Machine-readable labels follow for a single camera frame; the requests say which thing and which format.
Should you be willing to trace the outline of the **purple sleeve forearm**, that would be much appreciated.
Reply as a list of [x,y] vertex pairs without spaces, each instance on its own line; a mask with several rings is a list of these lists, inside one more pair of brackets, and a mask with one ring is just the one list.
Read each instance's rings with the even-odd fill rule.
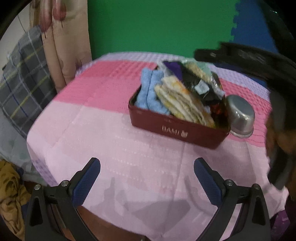
[[275,214],[270,219],[271,240],[279,240],[281,236],[285,233],[289,225],[290,225],[290,220],[288,219],[288,216],[285,210],[282,210],[277,214]]

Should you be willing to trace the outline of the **person right hand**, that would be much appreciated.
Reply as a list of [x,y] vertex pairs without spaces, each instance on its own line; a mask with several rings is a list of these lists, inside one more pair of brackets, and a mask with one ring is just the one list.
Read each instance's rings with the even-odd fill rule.
[[295,120],[288,115],[284,98],[272,91],[271,113],[266,122],[266,154],[269,157],[269,183],[281,190],[287,188],[295,199]]

